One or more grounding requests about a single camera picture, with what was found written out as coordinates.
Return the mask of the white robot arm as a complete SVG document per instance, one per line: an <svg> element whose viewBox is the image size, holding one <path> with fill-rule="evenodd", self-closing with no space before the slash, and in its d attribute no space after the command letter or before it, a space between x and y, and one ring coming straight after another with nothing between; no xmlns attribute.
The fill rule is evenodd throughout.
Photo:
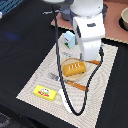
<svg viewBox="0 0 128 128"><path fill-rule="evenodd" d="M44 0L52 5L69 5L73 17L73 29L82 59L95 60L105 36L103 23L103 0Z"/></svg>

